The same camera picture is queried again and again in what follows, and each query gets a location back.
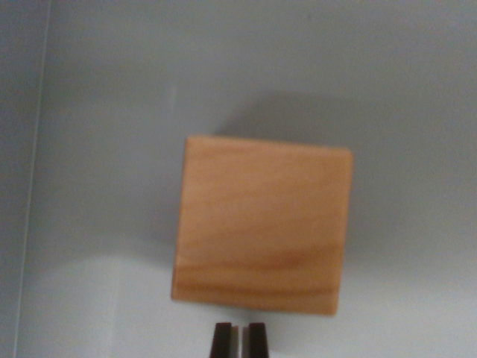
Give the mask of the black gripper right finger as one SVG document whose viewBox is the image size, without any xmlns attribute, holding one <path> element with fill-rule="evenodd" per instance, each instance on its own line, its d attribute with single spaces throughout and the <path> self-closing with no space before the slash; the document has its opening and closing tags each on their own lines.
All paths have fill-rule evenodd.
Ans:
<svg viewBox="0 0 477 358">
<path fill-rule="evenodd" d="M 263 322 L 250 323 L 242 329 L 242 358 L 269 358 L 266 325 Z"/>
</svg>

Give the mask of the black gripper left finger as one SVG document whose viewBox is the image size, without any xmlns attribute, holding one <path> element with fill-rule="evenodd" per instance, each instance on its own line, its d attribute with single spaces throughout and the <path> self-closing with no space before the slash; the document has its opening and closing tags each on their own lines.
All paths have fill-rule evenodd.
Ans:
<svg viewBox="0 0 477 358">
<path fill-rule="evenodd" d="M 239 328 L 231 322 L 215 324 L 210 358 L 237 358 L 239 356 Z"/>
</svg>

